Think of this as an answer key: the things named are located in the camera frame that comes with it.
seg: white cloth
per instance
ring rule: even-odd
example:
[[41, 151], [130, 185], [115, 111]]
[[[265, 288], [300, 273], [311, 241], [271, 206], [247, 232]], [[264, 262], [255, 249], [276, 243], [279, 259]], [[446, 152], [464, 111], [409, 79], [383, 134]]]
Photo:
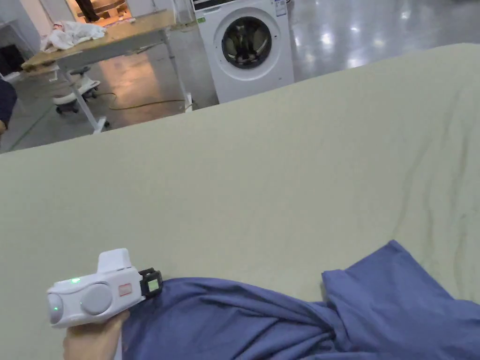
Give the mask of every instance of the white cloth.
[[75, 23], [73, 21], [60, 21], [62, 29], [54, 29], [50, 35], [42, 39], [40, 49], [44, 52], [66, 50], [87, 40], [100, 39], [107, 31], [104, 27], [93, 24]]

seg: white washing machine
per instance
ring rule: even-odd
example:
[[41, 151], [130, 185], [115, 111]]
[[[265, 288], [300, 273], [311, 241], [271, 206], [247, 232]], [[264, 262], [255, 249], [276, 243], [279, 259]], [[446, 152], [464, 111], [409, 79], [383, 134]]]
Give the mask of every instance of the white washing machine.
[[294, 82], [285, 0], [193, 0], [220, 103]]

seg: washing machine label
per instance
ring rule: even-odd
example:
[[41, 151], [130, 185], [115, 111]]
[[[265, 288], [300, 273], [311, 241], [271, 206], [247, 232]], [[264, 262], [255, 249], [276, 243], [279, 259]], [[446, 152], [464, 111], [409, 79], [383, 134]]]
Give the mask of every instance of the washing machine label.
[[282, 16], [287, 14], [286, 0], [275, 0], [276, 16]]

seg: gray button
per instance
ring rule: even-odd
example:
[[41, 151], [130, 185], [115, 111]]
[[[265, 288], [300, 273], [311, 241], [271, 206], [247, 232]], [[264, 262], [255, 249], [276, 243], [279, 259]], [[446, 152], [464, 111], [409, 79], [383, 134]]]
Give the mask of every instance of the gray button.
[[50, 313], [50, 323], [58, 323], [63, 316], [63, 301], [57, 294], [48, 294], [48, 312]]
[[112, 303], [112, 293], [105, 284], [93, 284], [86, 290], [80, 300], [83, 311], [90, 315], [99, 315], [105, 312]]

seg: black mount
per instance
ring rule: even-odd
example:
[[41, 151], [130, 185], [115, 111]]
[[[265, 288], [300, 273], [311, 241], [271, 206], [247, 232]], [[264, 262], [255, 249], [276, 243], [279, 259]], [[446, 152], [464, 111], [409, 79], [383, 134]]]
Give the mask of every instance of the black mount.
[[159, 271], [155, 271], [155, 269], [151, 267], [138, 273], [142, 276], [140, 289], [142, 289], [143, 296], [150, 299], [162, 292], [163, 280], [162, 274]]

